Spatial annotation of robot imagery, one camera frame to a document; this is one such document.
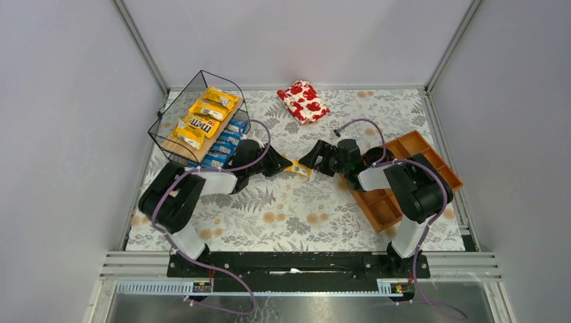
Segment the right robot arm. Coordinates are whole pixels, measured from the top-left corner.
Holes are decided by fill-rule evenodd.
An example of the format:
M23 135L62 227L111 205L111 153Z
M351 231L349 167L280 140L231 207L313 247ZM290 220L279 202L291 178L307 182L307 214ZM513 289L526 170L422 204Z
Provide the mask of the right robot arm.
M382 148L376 160L366 161L354 139L334 145L319 140L299 162L328 176L341 175L357 192L391 190L403 218L387 250L400 259L419 254L431 224L453 199L451 187L421 153L389 160Z

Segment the blue m&m bag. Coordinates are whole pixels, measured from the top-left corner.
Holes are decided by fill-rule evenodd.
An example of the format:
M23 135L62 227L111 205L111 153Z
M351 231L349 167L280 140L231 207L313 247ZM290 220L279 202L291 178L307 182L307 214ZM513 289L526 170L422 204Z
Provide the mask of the blue m&m bag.
M201 168L222 168L225 164L225 160L218 160L206 157L201 163L189 161L187 167L196 168L200 166Z
M248 131L248 122L246 120L231 120L226 129L228 131L245 134Z
M222 153L219 151L210 151L206 156L204 161L211 161L211 162L221 162L221 163L225 163L227 161L227 159L229 158L229 154L227 153Z
M230 143L233 146L237 147L241 144L242 142L242 137L240 135L239 132L236 131L224 131L221 133L221 135L218 137L218 141L224 142L224 143Z
M211 149L210 152L212 153L223 153L226 155L233 155L235 152L236 146L229 141L216 141Z

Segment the yellow m&m bag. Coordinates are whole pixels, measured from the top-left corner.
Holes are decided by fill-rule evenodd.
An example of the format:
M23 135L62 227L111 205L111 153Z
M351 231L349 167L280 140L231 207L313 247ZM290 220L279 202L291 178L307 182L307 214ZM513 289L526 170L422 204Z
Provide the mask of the yellow m&m bag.
M297 160L292 160L291 165L284 169L285 172L295 173L307 178L310 178L312 175L312 170L306 166L300 164Z
M217 102L212 102L206 99L198 99L190 108L189 114L200 114L203 116L209 116L218 121L223 121L230 114L231 110L218 104Z
M183 140L193 149L200 150L205 141L205 135L202 130L191 127L183 119L180 119L172 131L172 136Z
M188 114L183 120L189 127L200 130L208 139L215 135L221 124L215 118L202 114Z
M232 110L239 100L238 96L226 93L226 92L222 91L221 89L218 89L217 87L213 87L213 86L208 87L205 90L203 97L207 100L212 101L212 102L221 104L224 108L226 108L228 110Z

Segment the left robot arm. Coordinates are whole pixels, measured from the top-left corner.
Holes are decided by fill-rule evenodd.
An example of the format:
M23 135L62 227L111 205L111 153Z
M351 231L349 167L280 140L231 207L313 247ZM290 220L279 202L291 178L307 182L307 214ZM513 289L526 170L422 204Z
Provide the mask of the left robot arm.
M186 170L168 162L139 198L137 208L166 236L173 248L198 260L208 253L207 244L191 224L199 199L207 195L231 195L246 188L251 176L274 176L292 166L271 145L245 139L222 165L213 162Z

